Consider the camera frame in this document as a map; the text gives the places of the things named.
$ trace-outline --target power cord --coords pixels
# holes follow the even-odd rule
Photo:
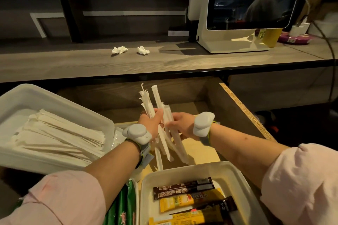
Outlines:
[[[323,31],[318,27],[317,23],[315,21],[312,22],[312,24],[319,30],[319,32],[322,34],[323,38],[327,42],[328,47],[331,50],[332,58],[333,58],[333,71],[332,71],[332,81],[331,81],[331,89],[330,89],[330,95],[328,96],[328,102],[332,101],[332,94],[333,94],[333,88],[335,86],[335,80],[336,80],[336,57],[335,52],[333,51],[332,45],[330,41],[327,39],[326,35],[323,33]]]

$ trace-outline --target red object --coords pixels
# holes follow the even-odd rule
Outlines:
[[[290,45],[307,45],[312,39],[314,39],[314,37],[308,34],[300,35],[297,37],[290,37],[289,32],[282,32],[278,39],[278,42]]]

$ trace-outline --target white plastic bin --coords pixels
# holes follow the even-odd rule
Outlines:
[[[148,225],[150,217],[167,216],[189,210],[192,206],[160,213],[159,200],[153,198],[153,187],[183,183],[211,177],[215,188],[225,197],[232,196],[238,211],[230,213],[235,225],[269,225],[260,204],[242,173],[229,161],[205,163],[158,171],[144,177],[141,187],[140,225]]]
[[[83,169],[46,155],[37,155],[35,151],[24,153],[6,146],[28,117],[42,108],[83,127],[102,131],[106,138],[103,151],[111,150],[114,123],[110,119],[38,86],[22,84],[0,96],[0,166],[42,174]]]

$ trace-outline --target pink shirt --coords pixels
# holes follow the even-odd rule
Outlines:
[[[281,153],[265,174],[262,202],[286,225],[338,221],[338,152],[301,144]],[[102,225],[105,202],[98,181],[83,171],[50,174],[0,225]]]

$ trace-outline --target crumpled tissue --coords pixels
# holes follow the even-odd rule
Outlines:
[[[114,49],[112,50],[112,54],[120,54],[120,53],[123,53],[123,52],[126,52],[128,51],[128,49],[125,47],[125,46],[121,46],[121,47],[114,47]]]
[[[138,53],[139,53],[139,54],[142,54],[142,55],[146,55],[146,54],[150,53],[150,51],[144,49],[143,46],[138,47],[137,50],[138,50]]]

